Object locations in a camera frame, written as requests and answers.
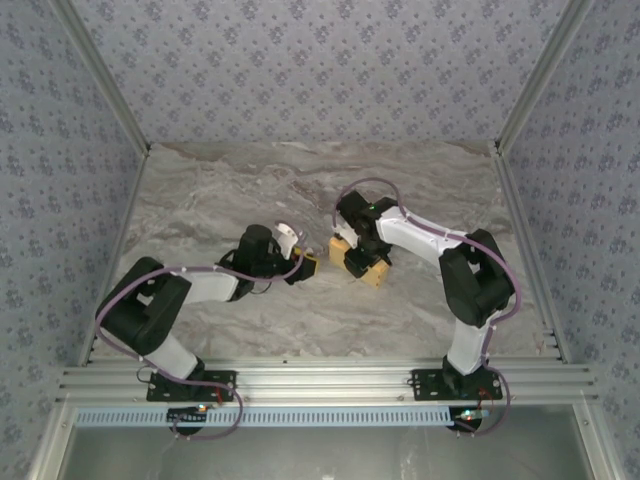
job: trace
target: floor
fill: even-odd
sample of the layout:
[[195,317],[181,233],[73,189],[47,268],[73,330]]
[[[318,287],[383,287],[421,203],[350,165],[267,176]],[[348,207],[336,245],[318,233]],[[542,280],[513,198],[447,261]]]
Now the floor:
[[[490,352],[536,355],[539,319],[487,145],[443,142],[155,144],[141,181],[118,276],[141,256],[209,265],[247,225],[283,219],[302,227],[321,258],[317,276],[274,284],[239,302],[183,307],[173,332],[199,356],[415,356],[446,353],[453,335],[435,267],[396,248],[376,291],[328,263],[331,210],[345,185],[382,176],[415,213],[452,229],[485,228],[523,285],[521,312]],[[359,188],[367,199],[384,185]],[[96,344],[94,356],[110,355]]]

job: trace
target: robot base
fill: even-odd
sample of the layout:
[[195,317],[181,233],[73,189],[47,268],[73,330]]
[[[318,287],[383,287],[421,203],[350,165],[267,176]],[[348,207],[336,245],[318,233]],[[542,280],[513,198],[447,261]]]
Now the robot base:
[[[232,370],[205,370],[193,380],[203,382],[217,382],[236,387],[237,372]],[[148,402],[233,402],[233,395],[227,390],[216,390],[211,387],[192,387],[172,382],[158,373],[151,374],[149,388],[147,390]]]
[[443,368],[411,371],[411,378],[407,383],[413,388],[413,398],[416,402],[430,400],[479,402],[486,400],[486,397],[482,397],[482,391],[488,392],[493,400],[502,399],[500,379],[495,373],[480,367],[469,375],[461,375],[450,367],[446,357],[443,363]]

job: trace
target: black mounting plate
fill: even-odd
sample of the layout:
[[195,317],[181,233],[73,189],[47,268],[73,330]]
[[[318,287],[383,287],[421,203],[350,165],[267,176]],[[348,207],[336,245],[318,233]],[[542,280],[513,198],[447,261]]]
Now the black mounting plate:
[[407,383],[413,388],[413,398],[416,402],[429,400],[486,401],[487,398],[480,394],[481,389],[489,392],[494,400],[502,399],[500,379],[495,373],[479,368],[465,378],[470,381],[466,381],[458,392],[454,392],[446,384],[441,368],[412,370],[411,378],[407,380]]
[[[199,381],[224,383],[230,387],[236,388],[236,378],[238,372],[233,370],[205,370]],[[185,385],[172,382],[159,373],[152,373],[149,379],[149,387],[147,389],[147,402],[202,402],[217,403],[220,399],[222,402],[232,402],[234,400],[231,392],[220,389],[220,398],[218,392],[212,387],[202,387],[191,393],[192,389]]]

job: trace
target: metal frame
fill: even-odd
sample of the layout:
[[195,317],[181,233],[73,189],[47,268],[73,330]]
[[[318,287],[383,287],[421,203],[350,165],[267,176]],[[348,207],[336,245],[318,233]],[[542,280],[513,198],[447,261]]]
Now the metal frame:
[[[145,153],[138,165],[138,169],[136,170],[136,175],[133,182],[133,188],[129,193],[129,198],[127,199],[127,209],[124,214],[124,218],[122,220],[122,224],[120,225],[120,230],[118,230],[118,234],[116,236],[115,245],[111,251],[111,257],[109,258],[109,264],[107,265],[107,271],[104,276],[104,280],[102,281],[102,285],[100,286],[99,293],[100,295],[96,299],[95,305],[93,307],[93,311],[96,312],[100,303],[102,303],[102,299],[107,296],[107,293],[110,290],[110,286],[113,282],[113,278],[115,277],[116,270],[118,269],[118,262],[120,261],[120,256],[122,255],[122,250],[124,249],[124,243],[127,235],[127,230],[129,229],[129,224],[131,223],[131,217],[133,215],[133,210],[135,208],[136,198],[138,197],[138,191],[140,190],[140,182],[142,181],[142,174],[144,172],[144,167],[147,164],[147,159],[149,158],[149,154]],[[89,321],[87,324],[87,333],[84,337],[84,343],[82,344],[82,348],[80,350],[80,357],[78,358],[78,365],[82,365],[83,367],[87,365],[89,362],[89,356],[91,355],[91,350],[93,348],[93,342],[96,339],[96,328],[95,324],[92,321]]]
[[[333,407],[391,412],[433,412],[442,406],[469,405],[468,402],[415,402],[407,385],[410,370],[437,368],[441,359],[277,359],[252,358],[205,360],[207,368],[238,371],[238,391],[254,412],[308,411]],[[601,435],[601,420],[594,417],[593,407],[599,402],[596,373],[590,366],[563,364],[544,357],[499,358],[492,364],[500,369],[510,384],[512,404],[573,405],[579,408],[580,430],[596,479],[623,478],[616,473],[615,457],[610,457],[606,439]],[[57,479],[67,447],[73,439],[76,418],[89,412],[118,412],[121,409],[143,414],[157,411],[167,404],[145,401],[146,384],[135,377],[140,365],[127,359],[102,359],[88,367],[64,370],[55,398],[43,444],[34,460],[30,480]],[[148,376],[149,371],[141,373]],[[496,402],[504,405],[504,400]],[[185,404],[171,404],[172,407]],[[234,413],[231,406],[228,410]],[[149,416],[144,426],[162,426]],[[393,425],[378,422],[377,425]]]
[[513,146],[592,4],[593,0],[569,0],[560,14],[549,40],[498,136],[498,149],[501,154],[506,154]]
[[51,8],[56,13],[58,20],[67,32],[67,35],[82,57],[84,64],[98,84],[107,104],[111,107],[115,117],[120,121],[127,137],[131,140],[138,154],[145,155],[148,152],[148,143],[142,130],[131,112],[122,92],[105,64],[91,35],[87,31],[78,11],[70,0],[49,0]]
[[[565,364],[572,364],[569,345],[564,336],[555,303],[551,297],[549,284],[544,275],[542,263],[537,253],[538,250],[529,222],[524,213],[524,206],[518,194],[511,167],[505,158],[505,154],[498,148],[496,148],[493,156],[536,305],[540,309],[545,324],[552,328],[562,361]],[[598,480],[624,480],[626,475],[616,452],[613,436],[605,421],[602,405],[599,402],[591,404],[578,402],[573,405],[573,410],[595,478]]]

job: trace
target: enclosure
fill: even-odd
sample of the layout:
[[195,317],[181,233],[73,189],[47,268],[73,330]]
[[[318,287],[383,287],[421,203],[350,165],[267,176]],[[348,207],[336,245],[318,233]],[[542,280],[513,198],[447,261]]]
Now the enclosure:
[[[10,5],[7,478],[640,475],[632,3]],[[393,247],[376,289],[329,261],[338,196],[367,177],[446,229],[489,231],[515,272],[522,305],[488,349],[510,386],[483,421],[510,411],[496,433],[457,439],[443,427],[469,401],[409,384],[452,343],[439,268]],[[150,369],[96,338],[97,305],[141,257],[213,265],[280,220],[317,272],[180,309],[172,333],[236,372],[245,410],[202,421],[239,415],[224,440],[176,442],[175,404],[147,401]]]

